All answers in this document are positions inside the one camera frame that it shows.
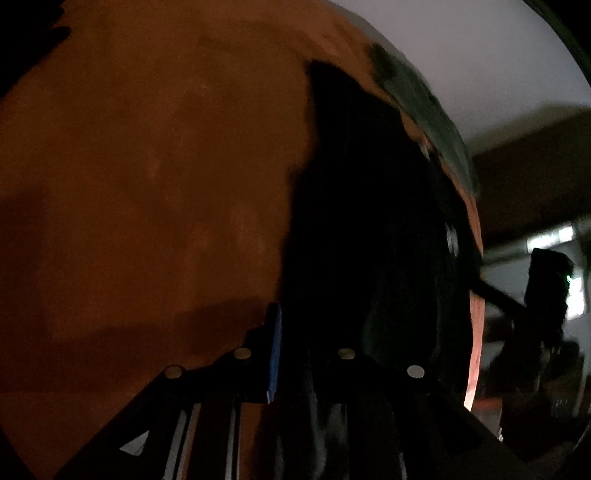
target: orange surface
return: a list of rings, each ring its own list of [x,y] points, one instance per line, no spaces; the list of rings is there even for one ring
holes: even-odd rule
[[[64,7],[72,35],[0,103],[0,423],[40,480],[275,300],[306,61],[385,98],[367,39],[313,0]]]

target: orange curved object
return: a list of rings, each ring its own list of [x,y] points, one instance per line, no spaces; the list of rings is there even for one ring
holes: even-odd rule
[[[0,103],[0,423],[40,480],[261,322],[314,147],[306,62],[387,99],[314,0],[64,6],[70,38]]]

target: triangular hole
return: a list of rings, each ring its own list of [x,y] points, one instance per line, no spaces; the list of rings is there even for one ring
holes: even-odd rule
[[[139,437],[134,438],[130,442],[127,442],[125,445],[119,448],[122,452],[129,453],[135,457],[140,456],[144,451],[144,445],[146,444],[146,440],[148,439],[148,434],[150,431],[143,432],[142,435]]]

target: white ceiling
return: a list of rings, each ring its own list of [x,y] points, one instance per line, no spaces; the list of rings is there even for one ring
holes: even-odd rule
[[[522,0],[332,0],[422,72],[472,154],[591,106],[591,87]]]

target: round metal bolt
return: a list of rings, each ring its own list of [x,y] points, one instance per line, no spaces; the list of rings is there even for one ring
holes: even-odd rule
[[[422,378],[425,376],[425,370],[420,365],[411,365],[407,368],[407,373],[409,377],[413,378]]]
[[[243,346],[234,350],[234,358],[236,360],[246,360],[247,358],[250,358],[251,355],[252,355],[251,350],[249,348],[246,348]]]
[[[355,358],[355,350],[352,348],[342,348],[338,351],[341,360],[352,360]]]
[[[180,377],[183,374],[183,369],[178,365],[171,365],[164,371],[164,376],[171,380]]]

